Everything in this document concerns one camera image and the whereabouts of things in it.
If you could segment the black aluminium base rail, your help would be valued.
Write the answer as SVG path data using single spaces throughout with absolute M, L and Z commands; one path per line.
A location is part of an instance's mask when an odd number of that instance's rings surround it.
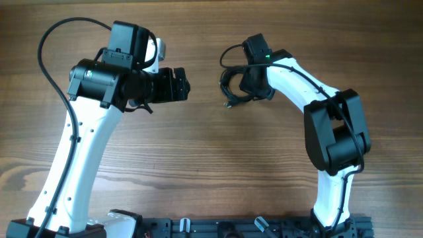
M 136 237 L 339 237 L 374 238 L 370 217 L 349 217 L 336 226 L 335 233 L 323 228 L 315 218 L 285 219 L 169 219 L 144 218 Z

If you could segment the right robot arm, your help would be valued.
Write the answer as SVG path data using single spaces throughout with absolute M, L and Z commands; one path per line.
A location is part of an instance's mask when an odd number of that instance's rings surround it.
M 357 237 L 349 212 L 354 176 L 364 169 L 371 142 L 360 96 L 340 91 L 306 72 L 286 50 L 272 51 L 262 34 L 248 37 L 241 47 L 247 59 L 241 90 L 259 99 L 275 91 L 303 113 L 305 148 L 318 170 L 317 199 L 304 227 L 290 224 L 282 231 L 308 237 Z

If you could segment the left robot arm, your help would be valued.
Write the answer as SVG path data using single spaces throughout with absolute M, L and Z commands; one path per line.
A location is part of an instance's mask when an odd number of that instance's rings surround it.
M 183 68 L 159 67 L 165 44 L 150 30 L 116 21 L 94 59 L 82 59 L 60 92 L 65 126 L 44 187 L 8 237 L 149 237 L 139 214 L 111 210 L 89 218 L 89 202 L 106 144 L 126 112 L 183 101 L 190 84 Z

